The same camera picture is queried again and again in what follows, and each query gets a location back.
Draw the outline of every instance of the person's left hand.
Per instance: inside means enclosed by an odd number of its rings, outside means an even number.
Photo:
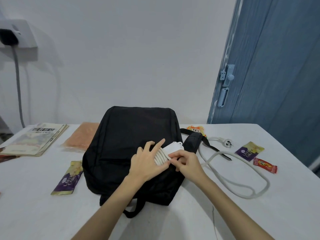
[[[155,164],[154,160],[157,151],[164,142],[165,139],[159,141],[152,151],[150,151],[150,146],[155,144],[154,141],[148,141],[144,146],[144,149],[139,147],[137,154],[134,154],[131,158],[131,166],[128,176],[139,179],[144,183],[166,170],[170,165],[170,161],[158,166]]]

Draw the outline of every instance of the electrical outlet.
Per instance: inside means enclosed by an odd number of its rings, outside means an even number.
[[[24,19],[2,19],[0,28],[10,29],[19,40],[18,48],[36,48],[38,47],[35,37],[30,29],[28,22]]]

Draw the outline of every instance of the white table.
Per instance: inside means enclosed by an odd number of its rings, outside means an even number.
[[[232,152],[249,141],[263,146],[265,150],[259,158],[278,166],[277,174],[257,167],[271,186],[263,196],[252,200],[230,193],[205,168],[238,206],[275,239],[320,239],[320,179],[316,175],[256,124],[202,126],[208,136],[232,139],[234,147],[227,149]],[[100,196],[90,192],[83,175],[73,194],[50,195],[70,161],[82,159],[81,153],[63,152],[60,147],[77,127],[71,125],[41,157],[20,157],[0,163],[0,239],[70,239],[98,210]],[[211,144],[226,149],[218,142]],[[203,152],[207,157],[213,154],[204,146]],[[265,185],[262,178],[237,159],[227,161],[217,156],[212,165],[231,181],[256,190]],[[235,189],[250,194],[247,189]],[[216,210],[214,222],[218,239],[234,239]],[[127,219],[122,215],[110,239],[216,239],[213,206],[185,179],[169,206],[146,203],[137,217]]]

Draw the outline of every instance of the backpack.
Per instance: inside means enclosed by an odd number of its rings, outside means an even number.
[[[183,143],[184,149],[196,153],[201,140],[206,137],[198,132],[182,130],[190,134]],[[114,106],[107,110],[82,158],[87,187],[91,192],[101,195],[100,206],[128,175],[131,157],[136,154],[138,147],[143,148],[148,141],[157,143],[163,138],[165,143],[162,148],[174,141],[182,142],[178,119],[172,109]],[[143,184],[133,197],[137,199],[136,209],[132,212],[125,210],[124,214],[133,218],[146,202],[168,206],[183,180],[184,176],[170,165],[167,170]]]

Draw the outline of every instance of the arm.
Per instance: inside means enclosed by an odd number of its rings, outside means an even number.
[[[114,226],[135,193],[146,181],[169,167],[170,161],[161,166],[157,166],[154,162],[155,154],[164,142],[165,140],[162,139],[154,146],[152,151],[150,151],[150,146],[154,144],[153,141],[147,142],[144,149],[138,148],[137,154],[134,154],[131,158],[128,176],[124,178],[110,198],[75,234],[72,238],[73,240],[102,240],[110,237]]]
[[[273,239],[206,175],[194,153],[179,150],[169,157],[172,158],[170,162],[176,166],[176,171],[181,171],[209,198],[237,240]]]

